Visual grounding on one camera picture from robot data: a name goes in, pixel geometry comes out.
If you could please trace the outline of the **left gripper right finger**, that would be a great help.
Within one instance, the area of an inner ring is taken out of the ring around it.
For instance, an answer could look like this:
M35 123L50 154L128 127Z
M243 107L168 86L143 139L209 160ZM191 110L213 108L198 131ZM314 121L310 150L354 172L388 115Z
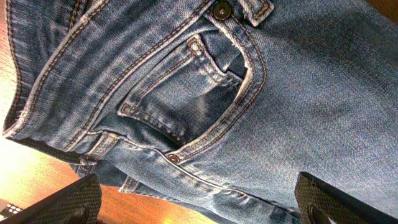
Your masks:
M397 219L309 174L300 172L295 198L304 224L397 224Z

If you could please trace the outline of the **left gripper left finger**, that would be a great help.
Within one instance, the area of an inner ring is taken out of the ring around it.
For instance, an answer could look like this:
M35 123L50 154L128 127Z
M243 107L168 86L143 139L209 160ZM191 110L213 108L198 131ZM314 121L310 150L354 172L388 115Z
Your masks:
M7 204L1 224L95 224L101 208L102 191L95 174L89 174L43 200L19 209Z

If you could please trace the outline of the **blue denim jeans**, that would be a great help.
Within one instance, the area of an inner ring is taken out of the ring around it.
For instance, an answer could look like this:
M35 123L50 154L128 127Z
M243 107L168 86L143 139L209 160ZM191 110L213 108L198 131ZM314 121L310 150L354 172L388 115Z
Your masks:
M5 7L5 138L220 223L298 223L300 172L397 216L397 25L366 1Z

